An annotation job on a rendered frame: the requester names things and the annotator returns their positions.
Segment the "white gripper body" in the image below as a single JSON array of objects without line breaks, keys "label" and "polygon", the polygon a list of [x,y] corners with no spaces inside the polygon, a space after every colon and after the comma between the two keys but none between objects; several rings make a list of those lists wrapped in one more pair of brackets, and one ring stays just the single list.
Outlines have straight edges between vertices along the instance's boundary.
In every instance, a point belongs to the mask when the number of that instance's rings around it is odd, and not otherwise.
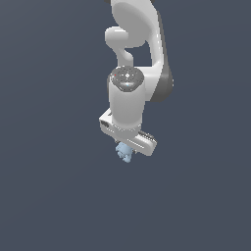
[{"label": "white gripper body", "polygon": [[122,142],[127,146],[133,149],[134,153],[140,152],[145,156],[151,156],[154,152],[154,149],[157,145],[157,140],[153,135],[140,131],[138,135],[133,139],[122,139],[116,136],[114,125],[112,123],[112,112],[111,109],[108,109],[100,118],[99,118],[101,130],[114,138],[116,143]]}]

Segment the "small light blue object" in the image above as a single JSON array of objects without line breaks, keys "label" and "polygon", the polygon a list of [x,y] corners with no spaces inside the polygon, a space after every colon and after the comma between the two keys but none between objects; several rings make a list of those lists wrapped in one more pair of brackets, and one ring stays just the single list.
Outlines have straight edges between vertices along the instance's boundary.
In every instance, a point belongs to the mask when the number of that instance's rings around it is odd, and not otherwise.
[{"label": "small light blue object", "polygon": [[127,146],[126,144],[120,142],[116,146],[116,151],[118,153],[118,156],[126,163],[129,163],[131,160],[132,155],[132,148]]}]

